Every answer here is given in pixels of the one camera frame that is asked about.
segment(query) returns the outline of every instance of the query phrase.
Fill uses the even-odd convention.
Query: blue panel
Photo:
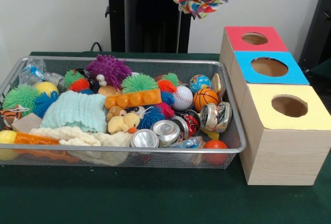
[[[298,64],[289,52],[235,52],[236,59],[249,83],[279,83],[309,85]],[[288,67],[288,73],[281,77],[269,77],[257,73],[251,62],[259,57],[269,57],[278,60]]]

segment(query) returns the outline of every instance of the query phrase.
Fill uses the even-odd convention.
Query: white wall
[[[271,25],[299,58],[317,0],[230,0],[191,24],[189,52],[219,53],[225,25]],[[108,0],[0,0],[0,61],[11,65],[30,51],[110,49]],[[1,67],[0,73],[6,71]]]

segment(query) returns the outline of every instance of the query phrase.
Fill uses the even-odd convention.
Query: wire mesh basket
[[[19,84],[19,72],[30,56],[19,60],[0,87],[0,107],[11,88]],[[92,58],[82,57],[38,57],[43,58],[47,71],[64,75],[68,69],[85,68]],[[203,148],[136,148],[107,146],[62,146],[62,145],[20,145],[0,144],[1,153],[15,152],[17,157],[0,160],[2,165],[41,165],[41,166],[118,166],[152,168],[215,168],[225,169],[237,153],[246,147],[246,138],[240,115],[235,104],[228,73],[222,63],[214,61],[175,61],[152,59],[125,59],[132,71],[156,77],[173,72],[183,83],[197,74],[212,78],[215,73],[221,77],[222,88],[226,89],[223,99],[232,107],[232,119],[224,133],[220,134],[228,149]],[[210,138],[199,131],[204,141]]]

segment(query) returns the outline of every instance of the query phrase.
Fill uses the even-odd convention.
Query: yellow ball
[[[41,93],[46,93],[48,96],[51,96],[51,93],[53,91],[56,91],[58,92],[58,89],[57,87],[50,83],[50,82],[41,82],[41,83],[38,83],[35,88],[38,90],[38,92],[41,94]]]
[[[0,131],[0,144],[13,144],[16,132],[10,130]],[[18,156],[13,149],[0,149],[0,160],[11,160]]]

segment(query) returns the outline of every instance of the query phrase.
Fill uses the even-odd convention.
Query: wooden shape sorter box
[[[309,85],[289,52],[235,52],[230,81],[239,112],[247,83]]]
[[[231,73],[234,52],[288,52],[273,27],[227,26],[224,28],[220,62]]]
[[[331,147],[331,116],[308,85],[248,84],[242,107],[248,185],[313,185]]]

